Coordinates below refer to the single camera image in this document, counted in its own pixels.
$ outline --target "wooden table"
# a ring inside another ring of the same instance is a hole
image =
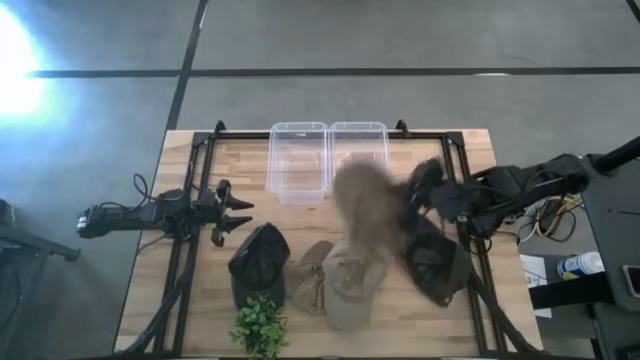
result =
[[[154,194],[182,187],[193,133],[167,133],[153,188]],[[494,166],[495,157],[488,131],[463,130],[463,134],[471,171]],[[237,198],[255,204],[255,208],[237,211],[235,214],[250,215],[254,220],[227,235],[223,248],[215,247],[209,240],[211,227],[203,229],[191,291],[184,355],[244,355],[241,348],[231,344],[227,333],[232,328],[235,315],[227,262],[255,227],[267,221],[275,224],[289,243],[292,260],[299,259],[316,241],[343,240],[341,223],[330,196],[319,206],[283,206],[273,194],[265,191],[268,151],[267,140],[216,141],[209,183],[215,186],[220,179],[229,179]],[[440,142],[435,140],[391,140],[390,152],[391,171],[398,178],[403,178],[420,161],[441,155],[442,148]],[[201,168],[203,157],[199,156],[198,169]],[[456,163],[456,171],[457,178],[461,179],[459,163]],[[195,178],[199,179],[200,175],[197,173]],[[447,225],[446,230],[450,238],[456,238],[454,225]],[[147,231],[142,236],[141,244],[159,235],[158,232]],[[161,241],[138,255],[122,314],[116,350],[122,350],[131,344],[157,311],[170,249],[169,240]],[[527,340],[541,348],[514,239],[511,236],[494,237],[489,257],[501,306]],[[308,316],[293,306],[288,306],[287,336],[291,345],[281,355],[477,355],[466,291],[458,292],[448,308],[440,308],[422,296],[394,265],[376,294],[371,323],[364,330],[354,333],[334,331],[327,326],[324,317]],[[174,310],[171,314],[167,339],[172,339],[172,321],[175,321],[176,312]],[[493,344],[486,308],[483,308],[483,315],[489,343]]]

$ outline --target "clear plastic container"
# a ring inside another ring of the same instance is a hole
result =
[[[327,125],[277,123],[269,137],[267,189],[285,205],[317,205],[329,181]]]
[[[329,128],[331,179],[344,163],[371,160],[389,167],[389,134],[379,122],[339,122]]]

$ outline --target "beige cap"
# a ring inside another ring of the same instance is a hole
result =
[[[324,272],[322,262],[333,248],[323,240],[315,243],[297,263],[285,268],[287,297],[297,307],[311,315],[324,313]]]
[[[355,254],[343,241],[322,263],[327,321],[341,330],[355,330],[369,323],[374,293],[387,273],[386,262],[363,261]]]

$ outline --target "gray floor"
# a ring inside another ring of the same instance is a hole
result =
[[[0,25],[13,14],[31,43],[14,44],[9,65],[31,56],[36,70],[135,70],[180,68],[197,0],[0,4]],[[640,24],[623,0],[211,0],[193,66],[640,66]],[[138,200],[131,176],[153,178],[176,83],[46,79],[10,91],[0,83],[0,102],[38,104],[0,112],[0,198],[32,232],[83,251],[77,263],[49,261],[9,358],[111,351],[138,234],[79,239],[77,214],[100,201]],[[220,119],[233,129],[398,119],[414,128],[486,127],[499,163],[527,165],[637,136],[639,92],[640,75],[203,78],[189,81],[178,128]],[[592,246],[583,227],[563,247],[533,239],[522,251]],[[583,343],[555,341],[545,337],[549,349],[584,353]]]

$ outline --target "green plant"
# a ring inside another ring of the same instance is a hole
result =
[[[235,329],[230,331],[231,341],[244,347],[252,359],[275,359],[280,349],[289,345],[285,341],[287,319],[284,308],[277,308],[264,296],[247,299],[249,306],[238,311]]]

